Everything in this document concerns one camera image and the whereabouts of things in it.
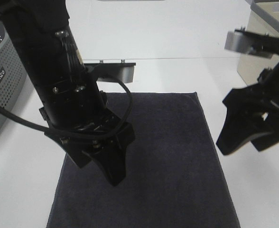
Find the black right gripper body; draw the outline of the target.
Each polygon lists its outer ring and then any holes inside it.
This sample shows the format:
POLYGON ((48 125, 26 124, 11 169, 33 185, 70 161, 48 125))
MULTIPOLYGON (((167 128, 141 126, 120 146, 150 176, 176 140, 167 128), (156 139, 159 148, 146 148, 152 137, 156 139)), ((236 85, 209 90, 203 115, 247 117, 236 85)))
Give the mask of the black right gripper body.
POLYGON ((279 62, 273 69, 264 69, 256 84, 232 89, 223 104, 267 109, 268 115, 263 116, 266 123, 271 127, 272 133, 279 131, 279 62))

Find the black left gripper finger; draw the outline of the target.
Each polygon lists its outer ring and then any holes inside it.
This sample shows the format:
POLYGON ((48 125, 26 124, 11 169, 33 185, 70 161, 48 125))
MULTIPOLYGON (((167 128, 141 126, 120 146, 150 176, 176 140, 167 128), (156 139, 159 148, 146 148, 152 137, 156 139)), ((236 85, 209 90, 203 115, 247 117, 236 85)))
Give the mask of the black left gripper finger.
POLYGON ((59 145, 79 168, 83 168, 92 161, 89 156, 83 153, 83 149, 85 148, 84 144, 71 140, 63 140, 59 141, 59 145))
POLYGON ((103 172, 106 180, 117 186, 126 177, 126 147, 112 143, 100 148, 89 148, 82 153, 89 157, 103 172))

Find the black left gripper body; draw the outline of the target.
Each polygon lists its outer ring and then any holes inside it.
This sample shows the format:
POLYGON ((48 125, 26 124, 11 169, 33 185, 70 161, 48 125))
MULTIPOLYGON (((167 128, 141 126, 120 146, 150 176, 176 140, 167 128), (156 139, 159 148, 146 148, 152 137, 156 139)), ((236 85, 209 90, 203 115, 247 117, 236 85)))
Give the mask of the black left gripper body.
POLYGON ((127 91, 126 94, 129 99, 129 104, 122 118, 119 118, 110 109, 106 108, 96 116, 89 118, 83 125, 71 129, 55 128, 52 125, 49 112, 46 111, 46 100, 40 95, 39 98, 43 103, 40 112, 49 126, 49 129, 44 132, 45 136, 57 144, 63 140, 71 140, 84 144, 84 150, 92 147, 100 148, 103 145, 112 143, 117 144, 120 148, 127 148, 135 140, 135 133, 132 125, 127 122, 127 118, 132 109, 133 99, 130 92, 127 91))

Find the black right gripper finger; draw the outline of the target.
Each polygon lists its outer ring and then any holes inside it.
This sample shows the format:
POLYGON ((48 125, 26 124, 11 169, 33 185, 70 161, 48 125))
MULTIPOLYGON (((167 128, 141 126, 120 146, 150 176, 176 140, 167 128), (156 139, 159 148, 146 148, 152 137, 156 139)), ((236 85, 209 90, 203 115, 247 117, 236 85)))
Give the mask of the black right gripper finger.
POLYGON ((252 140, 251 143, 257 151, 264 151, 272 147, 273 145, 279 143, 279 131, 252 140))
POLYGON ((272 133, 263 117, 268 115, 267 109, 233 105, 227 105, 226 108, 224 125, 216 141, 223 155, 230 155, 246 143, 272 133))

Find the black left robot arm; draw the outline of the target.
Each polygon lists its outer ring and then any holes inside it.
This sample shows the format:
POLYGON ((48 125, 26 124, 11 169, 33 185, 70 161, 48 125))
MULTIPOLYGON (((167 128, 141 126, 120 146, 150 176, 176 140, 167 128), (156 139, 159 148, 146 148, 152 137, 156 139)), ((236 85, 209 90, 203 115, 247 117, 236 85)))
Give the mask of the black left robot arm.
POLYGON ((118 117, 108 107, 98 80, 125 87, 134 63, 85 64, 69 27, 63 0, 0 0, 0 22, 42 102, 47 127, 21 119, 0 107, 9 119, 42 131, 80 168, 95 162, 107 181, 126 177, 126 150, 134 141, 128 107, 118 117))

